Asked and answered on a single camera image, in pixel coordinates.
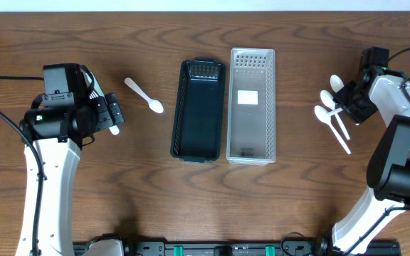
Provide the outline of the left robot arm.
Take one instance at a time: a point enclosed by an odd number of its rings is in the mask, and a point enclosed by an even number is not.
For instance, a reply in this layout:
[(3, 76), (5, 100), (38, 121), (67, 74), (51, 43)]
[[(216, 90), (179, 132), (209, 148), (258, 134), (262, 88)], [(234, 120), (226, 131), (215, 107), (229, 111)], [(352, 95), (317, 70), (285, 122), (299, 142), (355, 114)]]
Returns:
[(17, 255), (74, 255), (72, 202), (83, 139), (124, 119), (114, 94), (39, 95), (20, 122), (31, 140), (24, 149), (26, 197)]

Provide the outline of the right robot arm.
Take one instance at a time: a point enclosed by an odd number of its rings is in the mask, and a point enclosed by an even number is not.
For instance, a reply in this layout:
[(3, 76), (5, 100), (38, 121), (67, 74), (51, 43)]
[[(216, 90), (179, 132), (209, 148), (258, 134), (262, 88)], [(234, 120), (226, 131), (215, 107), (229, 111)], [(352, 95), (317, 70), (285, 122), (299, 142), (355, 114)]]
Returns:
[(387, 126), (369, 160), (362, 197), (320, 245), (327, 255), (364, 254), (391, 220), (410, 211), (410, 78), (387, 66), (366, 65), (362, 78), (345, 85), (335, 99), (357, 124), (379, 112)]

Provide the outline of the white spoon crossing sideways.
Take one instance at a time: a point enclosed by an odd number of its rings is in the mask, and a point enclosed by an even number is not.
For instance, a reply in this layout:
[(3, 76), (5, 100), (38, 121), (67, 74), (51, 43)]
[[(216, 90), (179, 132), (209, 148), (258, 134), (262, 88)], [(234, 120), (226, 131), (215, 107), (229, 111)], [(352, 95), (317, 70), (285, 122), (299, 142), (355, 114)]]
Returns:
[(338, 114), (338, 113), (340, 113), (342, 110), (343, 110), (343, 109), (342, 109), (341, 107), (340, 107), (340, 108), (337, 108), (337, 109), (335, 109), (335, 110), (333, 110), (333, 111), (328, 112), (328, 113), (327, 113), (327, 116), (332, 116), (332, 115)]

